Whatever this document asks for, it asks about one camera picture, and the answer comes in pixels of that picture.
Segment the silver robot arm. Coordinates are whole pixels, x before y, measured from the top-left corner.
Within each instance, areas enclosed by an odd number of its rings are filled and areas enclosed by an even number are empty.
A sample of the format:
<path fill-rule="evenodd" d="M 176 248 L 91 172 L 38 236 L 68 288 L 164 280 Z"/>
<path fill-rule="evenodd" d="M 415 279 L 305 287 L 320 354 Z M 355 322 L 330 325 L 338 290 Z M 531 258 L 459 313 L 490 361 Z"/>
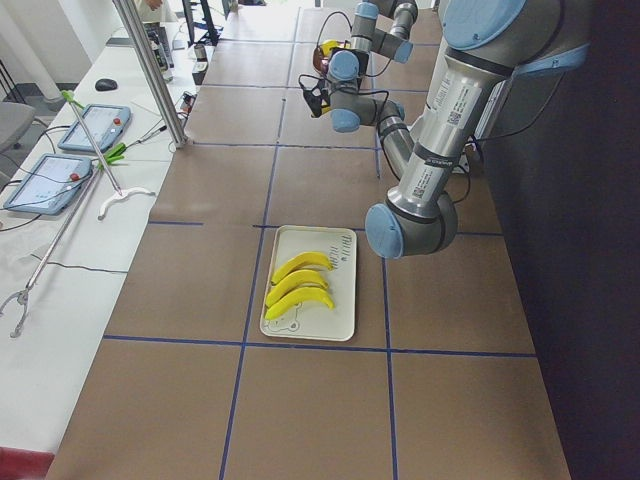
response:
<path fill-rule="evenodd" d="M 408 62 L 411 30 L 418 19 L 415 1 L 360 1 L 354 10 L 350 44 L 358 52 Z"/>
<path fill-rule="evenodd" d="M 418 17 L 412 1 L 363 1 L 351 39 L 331 53 L 326 91 L 333 128 L 377 130 L 399 182 L 372 206 L 365 230 L 381 257 L 437 252 L 457 232 L 455 206 L 445 186 L 474 134 L 494 87 L 512 77 L 579 67 L 588 51 L 591 1 L 444 1 L 442 40 L 424 111 L 412 125 L 394 101 L 359 90 L 371 53 L 399 63 L 412 51 Z"/>

